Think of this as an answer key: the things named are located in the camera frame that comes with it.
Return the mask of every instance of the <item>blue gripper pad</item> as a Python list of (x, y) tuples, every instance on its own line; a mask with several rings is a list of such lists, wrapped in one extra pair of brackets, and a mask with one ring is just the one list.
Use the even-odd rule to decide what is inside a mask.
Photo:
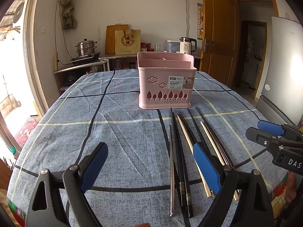
[(81, 192), (83, 194), (94, 185), (108, 154), (109, 148), (104, 143), (82, 175)]
[(198, 167), (200, 168), (208, 187), (214, 191), (217, 195), (221, 191), (220, 185), (220, 177), (219, 173), (213, 166), (212, 162), (204, 153), (203, 149), (199, 146), (199, 144), (194, 145), (194, 159), (196, 160)]
[(260, 120), (258, 122), (258, 129), (262, 131), (266, 131), (273, 135), (284, 135), (285, 130), (282, 128), (281, 125), (271, 123), (265, 120)]

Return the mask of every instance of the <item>silver chopstick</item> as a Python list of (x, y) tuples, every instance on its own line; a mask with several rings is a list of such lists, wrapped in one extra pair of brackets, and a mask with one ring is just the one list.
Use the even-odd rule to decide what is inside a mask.
[(169, 125), (169, 162), (171, 179), (171, 208), (170, 217), (175, 215), (175, 176), (174, 176), (174, 155), (172, 151), (172, 127)]

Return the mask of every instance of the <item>electric kettle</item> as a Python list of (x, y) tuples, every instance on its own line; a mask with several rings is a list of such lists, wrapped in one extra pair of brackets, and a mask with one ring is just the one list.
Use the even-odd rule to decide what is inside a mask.
[[(189, 37), (180, 38), (180, 53), (183, 54), (192, 54), (197, 50), (197, 40)], [(194, 42), (194, 50), (191, 49), (191, 42)]]

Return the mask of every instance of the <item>curtain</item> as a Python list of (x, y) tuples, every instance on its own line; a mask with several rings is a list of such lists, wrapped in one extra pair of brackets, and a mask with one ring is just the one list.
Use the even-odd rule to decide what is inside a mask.
[(77, 21), (73, 15), (75, 6), (72, 3), (72, 0), (60, 0), (61, 5), (64, 7), (63, 9), (63, 29), (74, 29), (77, 26)]

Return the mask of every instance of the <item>wooden cutting board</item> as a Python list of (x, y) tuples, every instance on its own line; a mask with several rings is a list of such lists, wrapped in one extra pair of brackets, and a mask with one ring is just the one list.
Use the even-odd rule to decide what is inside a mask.
[(115, 54), (115, 31), (128, 30), (128, 25), (107, 26), (105, 39), (105, 54)]

